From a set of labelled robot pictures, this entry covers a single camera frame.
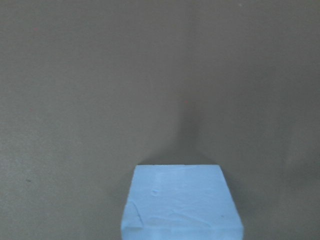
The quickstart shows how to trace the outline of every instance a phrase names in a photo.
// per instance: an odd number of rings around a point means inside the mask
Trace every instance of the gray surface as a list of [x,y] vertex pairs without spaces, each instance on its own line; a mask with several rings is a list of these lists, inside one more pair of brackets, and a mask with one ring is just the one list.
[[139,163],[220,164],[246,240],[320,239],[320,2],[194,2],[1,0],[1,240],[119,240]]

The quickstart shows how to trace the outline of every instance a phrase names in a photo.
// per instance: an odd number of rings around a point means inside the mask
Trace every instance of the block top face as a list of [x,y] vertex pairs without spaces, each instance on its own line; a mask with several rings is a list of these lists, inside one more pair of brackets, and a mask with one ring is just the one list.
[[242,229],[218,165],[137,165],[121,229]]

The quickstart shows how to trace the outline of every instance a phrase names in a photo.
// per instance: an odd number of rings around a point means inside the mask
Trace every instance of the gray floor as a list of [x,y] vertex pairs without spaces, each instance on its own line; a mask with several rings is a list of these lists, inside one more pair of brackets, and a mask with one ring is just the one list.
[[137,164],[219,164],[245,240],[320,239],[320,2],[1,0],[0,239],[120,240]]

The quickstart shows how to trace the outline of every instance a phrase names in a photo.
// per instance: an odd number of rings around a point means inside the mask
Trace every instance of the light blue cube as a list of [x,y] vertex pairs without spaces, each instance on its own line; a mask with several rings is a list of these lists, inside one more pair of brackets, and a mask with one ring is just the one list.
[[122,240],[242,240],[243,225],[219,165],[137,165]]

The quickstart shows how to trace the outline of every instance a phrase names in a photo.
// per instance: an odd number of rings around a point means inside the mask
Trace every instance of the blue block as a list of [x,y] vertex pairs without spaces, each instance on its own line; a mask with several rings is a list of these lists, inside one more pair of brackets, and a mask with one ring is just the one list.
[[137,165],[122,240],[241,240],[243,225],[218,165]]

